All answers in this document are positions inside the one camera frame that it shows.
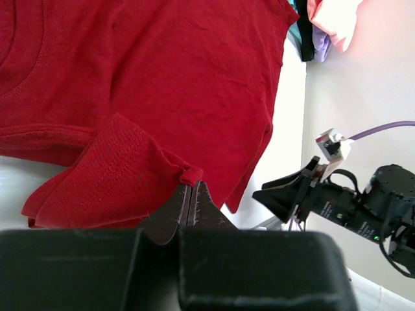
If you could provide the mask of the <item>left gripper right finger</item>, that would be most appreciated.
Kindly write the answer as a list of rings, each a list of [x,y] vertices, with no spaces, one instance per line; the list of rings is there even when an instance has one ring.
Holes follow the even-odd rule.
[[[208,230],[237,230],[213,203],[208,186],[199,181],[192,189],[188,226]]]

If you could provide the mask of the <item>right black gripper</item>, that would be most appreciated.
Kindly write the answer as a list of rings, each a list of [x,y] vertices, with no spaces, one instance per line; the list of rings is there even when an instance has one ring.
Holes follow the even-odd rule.
[[[287,223],[292,216],[305,222],[310,213],[315,213],[369,239],[370,217],[361,204],[361,193],[353,173],[344,169],[333,172],[347,177],[353,183],[353,189],[340,186],[327,178],[323,183],[316,184],[305,197],[310,183],[318,175],[319,162],[320,158],[314,156],[299,171],[262,184],[261,189],[252,194],[252,198],[283,223]]]

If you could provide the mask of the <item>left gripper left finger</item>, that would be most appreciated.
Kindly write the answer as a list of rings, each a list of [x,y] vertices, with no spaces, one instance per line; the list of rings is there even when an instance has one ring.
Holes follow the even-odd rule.
[[[187,226],[192,187],[180,184],[169,200],[150,214],[138,229],[157,245],[168,244],[179,228]]]

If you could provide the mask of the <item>red t shirt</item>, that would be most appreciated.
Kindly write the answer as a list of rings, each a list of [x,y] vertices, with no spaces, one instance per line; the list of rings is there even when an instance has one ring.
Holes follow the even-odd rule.
[[[64,167],[29,226],[133,227],[197,181],[235,213],[297,19],[287,1],[2,1],[1,154]]]

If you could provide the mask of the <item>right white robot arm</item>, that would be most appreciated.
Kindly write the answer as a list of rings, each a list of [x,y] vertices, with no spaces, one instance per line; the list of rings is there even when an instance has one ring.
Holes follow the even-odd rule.
[[[264,183],[252,197],[284,223],[315,213],[373,243],[384,258],[414,278],[414,174],[399,165],[379,167],[359,191],[350,171],[320,163]]]

